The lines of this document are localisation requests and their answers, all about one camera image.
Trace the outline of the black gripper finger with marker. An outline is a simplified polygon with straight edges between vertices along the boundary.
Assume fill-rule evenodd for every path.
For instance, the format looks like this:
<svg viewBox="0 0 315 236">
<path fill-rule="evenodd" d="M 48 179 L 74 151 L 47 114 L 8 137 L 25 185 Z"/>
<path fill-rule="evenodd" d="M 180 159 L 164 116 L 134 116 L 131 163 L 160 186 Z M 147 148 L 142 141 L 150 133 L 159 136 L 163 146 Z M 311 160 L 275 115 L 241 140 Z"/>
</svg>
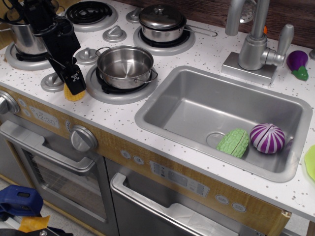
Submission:
<svg viewBox="0 0 315 236">
<path fill-rule="evenodd" d="M 73 95 L 77 95 L 86 89 L 86 83 L 78 65 L 70 65 L 57 71 L 58 76 L 67 85 Z"/>
</svg>

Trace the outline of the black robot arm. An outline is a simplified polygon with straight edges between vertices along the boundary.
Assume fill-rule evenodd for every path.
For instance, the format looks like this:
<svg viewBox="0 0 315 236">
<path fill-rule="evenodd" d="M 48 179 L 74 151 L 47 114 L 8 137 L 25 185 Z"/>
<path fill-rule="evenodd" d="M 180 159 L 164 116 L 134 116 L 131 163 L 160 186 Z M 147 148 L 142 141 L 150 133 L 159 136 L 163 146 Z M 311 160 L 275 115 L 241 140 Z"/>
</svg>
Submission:
<svg viewBox="0 0 315 236">
<path fill-rule="evenodd" d="M 42 38 L 47 50 L 46 58 L 71 94 L 83 92 L 86 84 L 74 57 L 81 46 L 72 22 L 66 17 L 58 16 L 50 0 L 25 0 L 23 5 L 17 0 L 11 0 L 10 3 L 18 16 L 13 20 L 1 18 L 0 21 L 14 24 L 23 20 L 29 24 L 32 34 Z"/>
</svg>

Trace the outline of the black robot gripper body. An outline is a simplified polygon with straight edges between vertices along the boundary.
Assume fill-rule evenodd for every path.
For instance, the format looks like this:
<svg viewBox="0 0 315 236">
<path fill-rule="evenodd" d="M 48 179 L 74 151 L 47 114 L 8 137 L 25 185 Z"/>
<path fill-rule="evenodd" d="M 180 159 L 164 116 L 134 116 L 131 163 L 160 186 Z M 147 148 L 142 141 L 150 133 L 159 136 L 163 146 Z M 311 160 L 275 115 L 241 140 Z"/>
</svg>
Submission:
<svg viewBox="0 0 315 236">
<path fill-rule="evenodd" d="M 50 64 L 56 71 L 74 71 L 74 53 L 80 43 L 72 22 L 66 17 L 55 17 L 50 26 L 39 31 L 47 49 Z"/>
</svg>

